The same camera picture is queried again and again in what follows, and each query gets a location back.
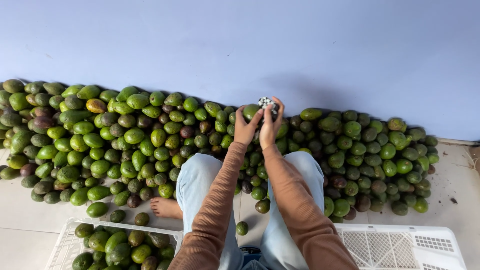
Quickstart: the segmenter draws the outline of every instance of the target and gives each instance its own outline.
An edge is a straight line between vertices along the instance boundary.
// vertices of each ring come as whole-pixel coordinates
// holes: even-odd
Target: bare foot
[[[179,203],[174,199],[154,197],[150,200],[150,208],[157,217],[183,219],[183,212]]]

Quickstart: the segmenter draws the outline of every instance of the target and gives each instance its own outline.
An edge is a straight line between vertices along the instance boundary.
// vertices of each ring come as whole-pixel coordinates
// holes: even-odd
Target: light blue jeans
[[[301,173],[310,188],[313,199],[318,207],[324,210],[324,174],[318,163],[306,152],[293,152],[284,156]],[[216,158],[195,154],[186,163],[177,179],[177,201],[183,211],[183,233],[192,231],[193,218],[197,214],[210,185],[215,179],[222,162]],[[270,196],[270,221],[262,236],[260,261],[250,261],[243,265],[243,253],[240,251],[235,236],[235,219],[232,213],[228,224],[225,247],[220,258],[220,270],[307,270],[308,266],[293,242],[290,233],[283,221],[275,201],[270,182],[268,182]]]

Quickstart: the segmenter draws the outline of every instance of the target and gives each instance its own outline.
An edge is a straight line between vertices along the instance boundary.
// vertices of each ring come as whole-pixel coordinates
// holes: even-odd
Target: black and white object
[[[268,105],[272,104],[272,108],[271,108],[271,111],[272,111],[272,121],[275,122],[277,116],[278,116],[278,109],[279,109],[279,106],[278,104],[275,103],[275,101],[267,98],[267,97],[262,97],[258,100],[258,106],[260,106],[260,108],[262,109],[266,109]],[[264,124],[264,121],[265,119],[262,117],[262,121],[261,123],[259,124],[259,129],[262,127],[262,125]]]

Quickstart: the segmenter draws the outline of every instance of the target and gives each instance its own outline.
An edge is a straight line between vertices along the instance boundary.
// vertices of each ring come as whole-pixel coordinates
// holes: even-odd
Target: fingers
[[[277,99],[275,96],[273,96],[272,99],[273,99],[273,100],[275,101],[275,103],[278,104],[278,106],[279,106],[275,124],[281,125],[281,123],[282,123],[282,118],[283,118],[283,110],[285,109],[285,105],[283,105],[283,103],[282,103],[279,99]]]
[[[264,120],[265,124],[271,124],[272,123],[272,104],[269,104],[267,108],[265,108],[264,111]]]
[[[253,125],[253,126],[257,126],[258,122],[260,121],[260,119],[262,118],[264,114],[264,110],[263,109],[259,109],[255,115],[253,116],[252,120],[250,121],[249,125]]]
[[[243,115],[242,115],[243,108],[245,107],[246,105],[243,105],[235,112],[235,121],[240,121],[241,123],[244,123],[246,125],[247,122],[245,122],[245,119],[243,118]]]

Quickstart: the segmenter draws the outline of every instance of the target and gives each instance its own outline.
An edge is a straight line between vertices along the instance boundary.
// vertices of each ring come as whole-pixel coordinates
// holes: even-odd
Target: blue wall
[[[0,79],[276,95],[479,140],[478,1],[7,1]]]

